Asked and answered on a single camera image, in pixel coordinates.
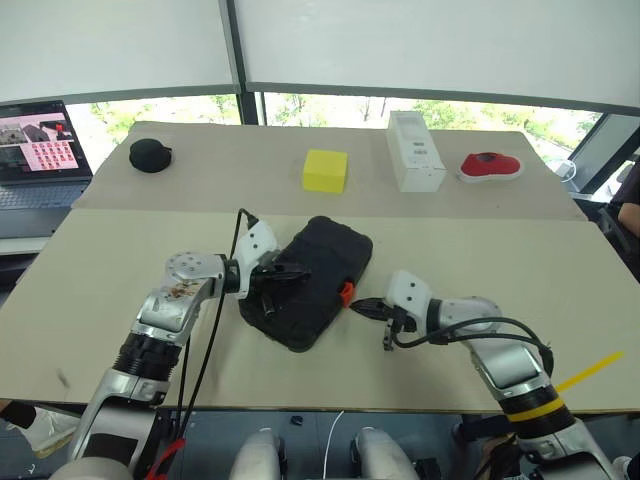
yellow cable tie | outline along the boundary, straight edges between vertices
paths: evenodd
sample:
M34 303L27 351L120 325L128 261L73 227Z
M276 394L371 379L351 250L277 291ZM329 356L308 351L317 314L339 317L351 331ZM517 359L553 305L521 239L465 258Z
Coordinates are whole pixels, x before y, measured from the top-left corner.
M575 384L580 383L581 381L583 381L585 378L590 377L594 373L597 373L600 370L602 370L603 368L608 367L613 362L618 361L623 355L624 355L624 352L612 353L608 357L605 357L602 360L600 360L598 363L592 365L591 367L589 367L586 370L580 372L579 374L571 377L566 382L561 383L560 385L558 385L556 387L556 390L558 392L562 392L564 390L568 390L569 388L573 387Z
M510 422L524 422L525 420L533 420L534 418L542 417L548 413L555 412L559 408L564 407L562 398L558 397L555 400L551 400L549 403L545 403L531 410L525 410L519 413L507 414L507 418Z

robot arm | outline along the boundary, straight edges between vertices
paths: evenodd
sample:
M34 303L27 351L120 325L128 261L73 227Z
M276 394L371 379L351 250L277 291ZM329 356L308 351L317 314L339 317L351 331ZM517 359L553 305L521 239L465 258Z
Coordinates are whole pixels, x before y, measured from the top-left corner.
M513 425L518 445L538 464L544 478L577 478L588 472L598 479L618 478L584 424L573 417L551 384L541 360L519 340L477 338L501 334L502 314L481 297L435 298L429 286L406 271L395 272L384 300L366 299L355 311L386 319L384 347L462 340L485 385ZM469 325L468 321L486 318ZM416 332L425 341L402 342L398 333Z
M159 442L154 407L198 318L202 302L233 293L245 298L255 281L302 275L268 265L278 244L269 226L250 217L236 255L185 252L165 264L165 276L142 304L131 330L89 402L70 445L70 461L102 457L126 465L135 478L153 463Z

white box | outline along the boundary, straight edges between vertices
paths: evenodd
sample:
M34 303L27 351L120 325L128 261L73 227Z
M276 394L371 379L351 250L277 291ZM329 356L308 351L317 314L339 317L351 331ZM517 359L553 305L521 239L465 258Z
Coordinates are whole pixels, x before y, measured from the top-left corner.
M391 112L387 143L401 192L436 192L447 173L420 112Z

shoe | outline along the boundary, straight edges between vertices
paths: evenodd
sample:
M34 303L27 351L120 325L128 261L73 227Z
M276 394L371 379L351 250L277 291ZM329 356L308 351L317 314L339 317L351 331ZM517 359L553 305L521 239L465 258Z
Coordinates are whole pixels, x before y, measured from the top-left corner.
M80 419L62 413L35 407L36 418L29 428L9 425L7 430L17 428L27 439L36 457L45 458L65 446L78 427Z
M516 157L492 152L472 153L460 166L458 178L467 183L512 180L519 177L522 170L522 164Z
M613 469L620 474L620 478L630 480L629 472L627 471L629 463L631 463L631 457L618 457L613 461Z

person's foot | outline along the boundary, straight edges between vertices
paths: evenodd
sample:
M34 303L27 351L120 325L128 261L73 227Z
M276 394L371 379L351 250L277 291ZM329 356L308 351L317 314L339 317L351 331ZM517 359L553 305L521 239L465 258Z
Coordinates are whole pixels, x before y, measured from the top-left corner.
M631 463L631 457L618 457L613 461L613 469L618 472L621 478L629 480L629 474L627 469Z
M65 446L80 422L79 418L35 407L36 418L29 428L17 428L27 439L36 457L45 458Z

